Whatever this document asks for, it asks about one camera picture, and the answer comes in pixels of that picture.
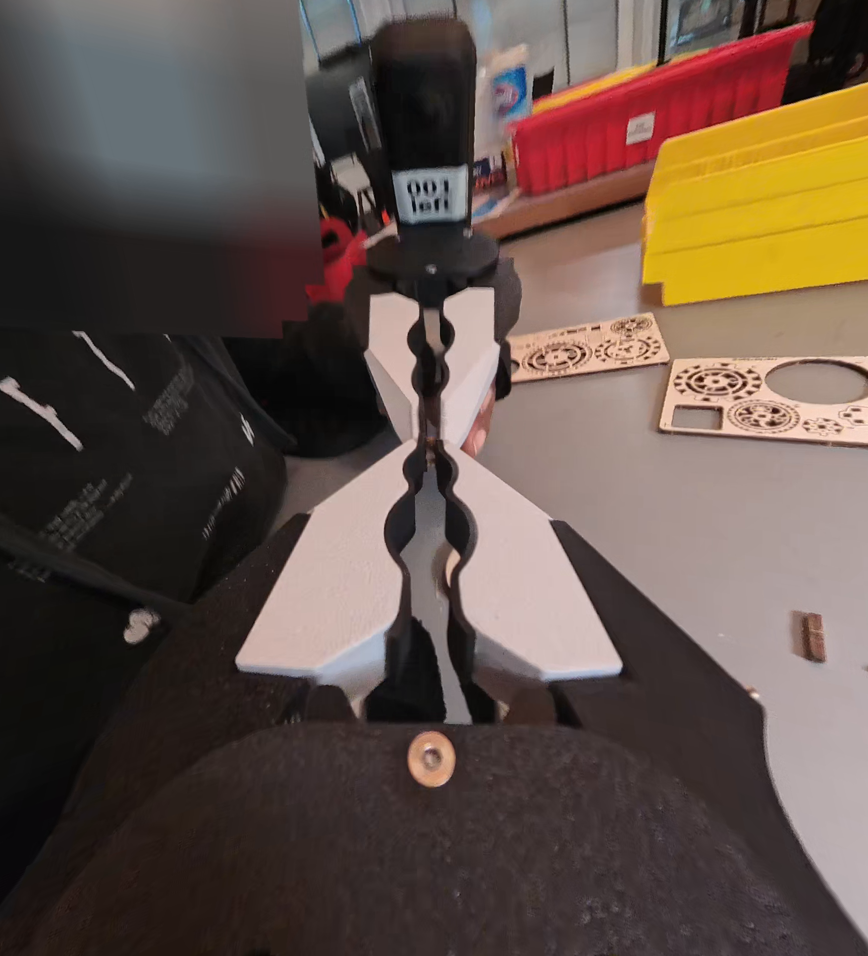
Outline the small wooden puzzle sheet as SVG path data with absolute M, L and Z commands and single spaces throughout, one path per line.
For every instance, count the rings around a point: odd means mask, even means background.
M 509 338 L 512 383 L 666 364 L 669 352 L 651 313 Z

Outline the yellow plastic bin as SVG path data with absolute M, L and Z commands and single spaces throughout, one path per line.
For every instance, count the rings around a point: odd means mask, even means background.
M 615 71 L 606 76 L 579 83 L 547 95 L 535 101 L 533 116 L 566 106 L 572 102 L 581 101 L 588 97 L 600 94 L 608 89 L 631 82 L 655 69 L 656 62 L 632 66 L 625 70 Z

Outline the red object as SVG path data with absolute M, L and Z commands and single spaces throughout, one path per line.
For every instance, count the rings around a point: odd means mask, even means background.
M 347 223 L 337 217 L 321 218 L 323 279 L 305 287 L 308 303 L 342 302 L 356 268 L 366 264 L 364 230 L 353 233 Z

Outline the stack of yellow plastic bins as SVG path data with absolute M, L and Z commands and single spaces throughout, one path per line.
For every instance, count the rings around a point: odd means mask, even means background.
M 644 201 L 642 301 L 868 281 L 868 83 L 667 139 Z

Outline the black office chair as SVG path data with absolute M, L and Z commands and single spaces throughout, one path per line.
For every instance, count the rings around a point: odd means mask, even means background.
M 868 68 L 868 1 L 820 1 L 803 63 L 790 66 L 782 105 L 841 90 Z

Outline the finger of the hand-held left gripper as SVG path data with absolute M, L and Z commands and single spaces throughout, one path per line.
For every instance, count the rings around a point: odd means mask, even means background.
M 399 440 L 424 441 L 435 359 L 421 305 L 400 293 L 373 295 L 364 357 L 380 405 Z
M 461 448 L 495 385 L 501 346 L 495 337 L 495 292 L 468 288 L 441 308 L 442 352 L 428 400 L 436 437 Z

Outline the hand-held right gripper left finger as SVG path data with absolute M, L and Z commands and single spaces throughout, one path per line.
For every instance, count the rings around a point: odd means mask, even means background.
M 376 720 L 434 719 L 435 650 L 403 558 L 426 471 L 407 441 L 305 515 L 239 671 L 337 687 Z

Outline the black mesh chair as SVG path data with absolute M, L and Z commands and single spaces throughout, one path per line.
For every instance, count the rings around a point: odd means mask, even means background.
M 253 399 L 294 439 L 293 455 L 341 456 L 388 430 L 365 348 L 340 303 L 309 305 L 279 338 L 223 342 Z

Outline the person's left hand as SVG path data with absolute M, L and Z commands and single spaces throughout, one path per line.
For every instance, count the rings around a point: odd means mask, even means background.
M 496 383 L 492 383 L 461 445 L 461 449 L 464 453 L 472 458 L 479 456 L 486 443 L 495 404 Z

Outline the red plastic bin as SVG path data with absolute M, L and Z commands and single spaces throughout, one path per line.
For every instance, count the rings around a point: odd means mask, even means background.
M 699 54 L 519 122 L 516 182 L 534 197 L 654 161 L 669 138 L 780 105 L 793 49 L 811 21 Z

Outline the large wooden puzzle sheet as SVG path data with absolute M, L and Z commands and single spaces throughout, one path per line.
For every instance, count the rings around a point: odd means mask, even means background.
M 657 430 L 667 435 L 868 448 L 868 396 L 816 403 L 767 385 L 777 369 L 825 363 L 868 379 L 868 356 L 688 358 L 671 363 Z

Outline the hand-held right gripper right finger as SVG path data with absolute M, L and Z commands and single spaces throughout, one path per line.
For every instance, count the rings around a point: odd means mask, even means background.
M 522 690 L 618 676 L 619 652 L 553 519 L 449 442 L 433 460 L 458 556 L 447 646 L 471 720 L 495 721 Z

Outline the black printed bag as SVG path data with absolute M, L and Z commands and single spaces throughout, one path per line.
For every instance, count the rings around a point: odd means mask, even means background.
M 193 603 L 261 541 L 292 437 L 213 338 L 0 330 L 0 521 Z

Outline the blue white packet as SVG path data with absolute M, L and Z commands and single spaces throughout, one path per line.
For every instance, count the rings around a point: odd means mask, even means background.
M 530 46 L 522 43 L 488 56 L 475 86 L 473 207 L 481 196 L 516 185 L 514 127 L 533 110 Z

